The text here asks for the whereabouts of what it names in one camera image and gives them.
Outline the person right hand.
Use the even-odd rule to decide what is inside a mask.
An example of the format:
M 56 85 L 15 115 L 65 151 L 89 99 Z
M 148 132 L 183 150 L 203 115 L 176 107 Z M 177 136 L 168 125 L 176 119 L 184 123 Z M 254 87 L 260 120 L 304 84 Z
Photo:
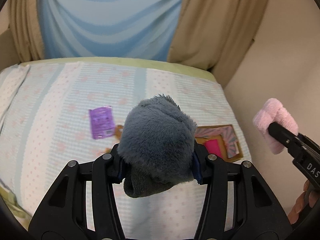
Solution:
M 304 183 L 302 194 L 296 199 L 296 202 L 295 202 L 293 208 L 291 209 L 291 211 L 287 215 L 287 217 L 290 221 L 290 224 L 295 224 L 297 222 L 297 220 L 299 219 L 299 214 L 306 206 L 306 202 L 304 200 L 304 197 L 305 197 L 309 188 L 310 188 L 310 181 L 307 180 Z M 311 191 L 308 196 L 309 206 L 313 207 L 316 204 L 318 199 L 319 199 L 319 193 L 315 192 L 315 191 Z

